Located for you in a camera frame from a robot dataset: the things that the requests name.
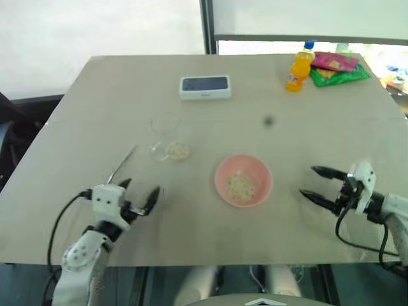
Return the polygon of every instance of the chair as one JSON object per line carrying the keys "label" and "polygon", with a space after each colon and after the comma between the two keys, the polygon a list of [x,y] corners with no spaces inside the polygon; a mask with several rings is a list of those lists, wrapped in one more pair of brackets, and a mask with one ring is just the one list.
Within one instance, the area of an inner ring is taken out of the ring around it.
{"label": "chair", "polygon": [[40,129],[0,93],[0,191]]}

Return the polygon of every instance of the snack bag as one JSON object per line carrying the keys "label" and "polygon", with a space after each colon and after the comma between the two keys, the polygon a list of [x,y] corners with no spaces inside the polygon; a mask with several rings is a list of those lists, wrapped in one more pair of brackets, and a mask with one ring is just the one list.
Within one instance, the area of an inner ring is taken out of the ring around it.
{"label": "snack bag", "polygon": [[316,86],[322,87],[371,78],[371,75],[364,70],[362,65],[357,64],[352,72],[332,71],[312,67],[310,77]]}
{"label": "snack bag", "polygon": [[315,52],[316,58],[312,65],[334,71],[353,71],[358,59],[336,53]]}

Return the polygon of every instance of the bottle cap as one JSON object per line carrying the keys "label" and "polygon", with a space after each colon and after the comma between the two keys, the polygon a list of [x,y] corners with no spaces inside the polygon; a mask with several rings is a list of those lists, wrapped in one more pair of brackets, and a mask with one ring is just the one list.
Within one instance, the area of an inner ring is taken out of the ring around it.
{"label": "bottle cap", "polygon": [[305,46],[304,46],[304,48],[305,49],[313,49],[313,47],[314,47],[314,40],[307,40],[307,41],[305,41]]}

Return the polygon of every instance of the white wall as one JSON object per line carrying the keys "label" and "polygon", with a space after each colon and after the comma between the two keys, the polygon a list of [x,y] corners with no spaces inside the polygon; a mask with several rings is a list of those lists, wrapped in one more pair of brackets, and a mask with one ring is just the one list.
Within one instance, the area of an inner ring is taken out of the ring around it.
{"label": "white wall", "polygon": [[90,56],[203,54],[198,0],[0,0],[0,92],[63,94]]}
{"label": "white wall", "polygon": [[215,34],[408,41],[408,0],[213,0]]}

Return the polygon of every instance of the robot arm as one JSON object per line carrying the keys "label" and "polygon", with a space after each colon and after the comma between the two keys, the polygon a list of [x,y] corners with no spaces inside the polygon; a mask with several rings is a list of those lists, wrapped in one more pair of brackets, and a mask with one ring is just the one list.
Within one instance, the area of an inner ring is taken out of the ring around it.
{"label": "robot arm", "polygon": [[312,169],[326,179],[343,181],[339,196],[332,202],[312,191],[300,192],[335,215],[355,209],[356,214],[366,214],[368,220],[387,225],[401,262],[408,265],[408,199],[375,192],[376,176],[369,163],[354,164],[348,173],[324,166],[313,166]]}
{"label": "robot arm", "polygon": [[88,226],[80,239],[64,253],[62,274],[52,300],[55,306],[98,305],[98,291],[109,255],[120,235],[130,229],[138,215],[148,215],[157,202],[155,188],[143,209],[133,210],[124,198],[130,179],[119,185],[103,184],[92,189],[96,225]]}

